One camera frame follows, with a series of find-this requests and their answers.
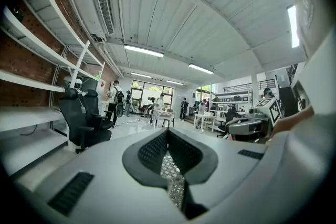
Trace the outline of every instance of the cable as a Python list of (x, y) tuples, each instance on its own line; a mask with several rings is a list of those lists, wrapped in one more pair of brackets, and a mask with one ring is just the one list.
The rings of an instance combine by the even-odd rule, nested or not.
[(20, 134), (20, 135), (23, 135), (23, 136), (31, 135), (31, 134), (33, 134), (35, 132), (36, 128), (37, 128), (37, 124), (35, 125), (35, 128), (34, 128), (34, 130), (31, 133), (29, 133), (29, 134)]

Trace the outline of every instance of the ceiling light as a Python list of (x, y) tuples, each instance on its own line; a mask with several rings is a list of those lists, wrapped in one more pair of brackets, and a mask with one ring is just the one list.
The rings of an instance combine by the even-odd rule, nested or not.
[(146, 49), (142, 49), (139, 47), (134, 47), (134, 46), (130, 46), (130, 45), (124, 45), (124, 48), (127, 50), (134, 50), (134, 51), (138, 51), (138, 52), (142, 52), (144, 54), (150, 54), (150, 55), (154, 55), (154, 56), (158, 56), (158, 57), (163, 57), (164, 54), (160, 53), (160, 52), (156, 52), (156, 51), (152, 51), (152, 50), (146, 50)]
[(208, 74), (213, 74), (212, 71), (206, 70), (206, 69), (204, 69), (202, 67), (199, 67), (199, 66), (196, 66), (196, 65), (193, 65), (192, 63), (189, 65), (189, 67), (195, 68), (197, 70), (203, 71), (203, 72), (208, 73)]
[(179, 82), (175, 82), (175, 81), (170, 81), (170, 80), (166, 80), (166, 82), (170, 82), (170, 83), (174, 83), (174, 84), (178, 84), (178, 85), (183, 85), (183, 83), (179, 83)]
[(296, 24), (296, 7), (290, 7), (287, 9), (289, 20), (290, 20), (290, 30), (292, 32), (292, 48), (299, 46), (299, 37), (297, 33)]
[(149, 79), (152, 78), (151, 76), (147, 76), (147, 75), (143, 75), (143, 74), (138, 74), (138, 73), (133, 73), (133, 72), (131, 72), (131, 74), (132, 75), (136, 75), (136, 76), (141, 76), (141, 77), (149, 78)]

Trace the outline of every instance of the bare arm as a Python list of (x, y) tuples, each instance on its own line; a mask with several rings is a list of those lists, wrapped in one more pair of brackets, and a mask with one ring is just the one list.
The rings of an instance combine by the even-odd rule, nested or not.
[(279, 120), (278, 123), (274, 126), (272, 136), (279, 132), (289, 131), (299, 122), (309, 119), (313, 115), (314, 110), (313, 107), (310, 105), (299, 113), (296, 113), (295, 115)]

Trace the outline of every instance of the white floor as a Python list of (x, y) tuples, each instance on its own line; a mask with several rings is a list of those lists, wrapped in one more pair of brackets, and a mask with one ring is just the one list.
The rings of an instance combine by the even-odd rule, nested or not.
[[(163, 120), (160, 120), (158, 126), (161, 127), (162, 123)], [(138, 115), (130, 115), (130, 117), (123, 116), (118, 118), (115, 126), (116, 127), (114, 129), (110, 129), (112, 132), (111, 140), (153, 129), (153, 126), (149, 124), (149, 119), (141, 118)], [(175, 119), (175, 128), (178, 130), (188, 130), (197, 133), (200, 132), (199, 130), (193, 130), (193, 125), (191, 123), (179, 121), (178, 119)], [(211, 129), (209, 129), (204, 130), (203, 134), (216, 137), (218, 133), (212, 133)], [(61, 148), (22, 174), (16, 179), (16, 181), (27, 187), (29, 190), (34, 191), (34, 189), (49, 174), (76, 157), (76, 153), (68, 151), (66, 147)]]

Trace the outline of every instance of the tube light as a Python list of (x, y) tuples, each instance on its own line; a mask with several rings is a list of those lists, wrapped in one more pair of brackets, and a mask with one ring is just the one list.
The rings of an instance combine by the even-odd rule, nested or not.
[(151, 76), (147, 76), (147, 75), (143, 75), (143, 74), (138, 74), (138, 73), (133, 73), (133, 72), (131, 72), (131, 74), (132, 75), (136, 75), (136, 76), (141, 76), (141, 77), (149, 78), (149, 79), (152, 78)]
[(147, 50), (147, 49), (142, 49), (142, 48), (135, 47), (135, 46), (124, 45), (124, 48), (127, 49), (127, 50), (134, 50), (134, 51), (142, 52), (143, 54), (150, 54), (150, 55), (158, 56), (158, 57), (161, 57), (161, 58), (164, 56), (164, 54), (162, 54), (160, 52)]
[(213, 74), (212, 71), (206, 70), (206, 69), (204, 69), (202, 67), (199, 67), (199, 66), (196, 66), (196, 65), (193, 65), (192, 63), (189, 65), (189, 67), (195, 68), (197, 70), (203, 71), (203, 72), (208, 73), (208, 74)]
[(289, 20), (290, 20), (290, 30), (292, 32), (292, 48), (299, 46), (299, 37), (297, 33), (297, 24), (296, 24), (296, 7), (290, 7), (287, 9)]
[(178, 84), (178, 85), (183, 85), (183, 83), (179, 83), (179, 82), (175, 82), (175, 81), (170, 81), (170, 80), (166, 80), (166, 82), (170, 82), (170, 83), (174, 83), (174, 84)]

